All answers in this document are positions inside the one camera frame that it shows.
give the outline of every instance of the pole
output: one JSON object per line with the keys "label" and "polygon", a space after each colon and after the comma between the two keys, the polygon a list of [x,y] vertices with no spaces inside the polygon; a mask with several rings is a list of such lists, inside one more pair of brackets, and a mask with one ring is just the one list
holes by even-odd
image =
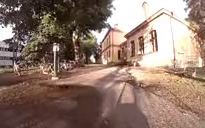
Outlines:
{"label": "pole", "polygon": [[171,18],[170,18],[170,28],[171,28],[171,34],[172,34],[172,43],[173,43],[173,54],[174,54],[174,68],[176,67],[175,61],[176,61],[176,53],[175,53],[175,43],[174,43],[174,32],[172,28],[172,18],[173,18],[173,12],[171,12]]}
{"label": "pole", "polygon": [[54,51],[54,77],[58,77],[57,51]]}

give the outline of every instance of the chimney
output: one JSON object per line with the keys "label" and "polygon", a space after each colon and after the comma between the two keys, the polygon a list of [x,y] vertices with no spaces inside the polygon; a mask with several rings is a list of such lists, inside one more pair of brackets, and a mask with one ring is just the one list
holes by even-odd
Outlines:
{"label": "chimney", "polygon": [[147,20],[150,17],[149,4],[146,1],[144,1],[143,4],[142,4],[142,8],[143,8],[143,11],[144,11],[145,18]]}
{"label": "chimney", "polygon": [[116,28],[116,29],[117,29],[117,28],[118,28],[118,24],[114,24],[114,28]]}

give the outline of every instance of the grass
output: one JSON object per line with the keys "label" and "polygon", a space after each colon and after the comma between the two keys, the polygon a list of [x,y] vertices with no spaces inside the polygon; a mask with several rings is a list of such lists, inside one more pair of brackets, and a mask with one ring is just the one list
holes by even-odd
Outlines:
{"label": "grass", "polygon": [[144,88],[181,108],[205,116],[205,82],[158,70],[130,70]]}

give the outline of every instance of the sign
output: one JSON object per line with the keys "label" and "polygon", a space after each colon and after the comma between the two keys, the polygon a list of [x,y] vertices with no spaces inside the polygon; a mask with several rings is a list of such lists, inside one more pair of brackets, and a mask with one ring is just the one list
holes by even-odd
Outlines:
{"label": "sign", "polygon": [[53,52],[58,52],[59,51],[59,44],[54,43],[53,44]]}

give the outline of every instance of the yellow building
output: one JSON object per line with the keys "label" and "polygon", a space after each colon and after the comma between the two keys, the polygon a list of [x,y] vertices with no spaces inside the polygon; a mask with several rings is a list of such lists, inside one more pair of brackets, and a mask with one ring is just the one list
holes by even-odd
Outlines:
{"label": "yellow building", "polygon": [[126,40],[124,35],[125,33],[119,30],[117,25],[114,28],[109,28],[101,42],[101,60],[103,64],[121,62],[120,44]]}

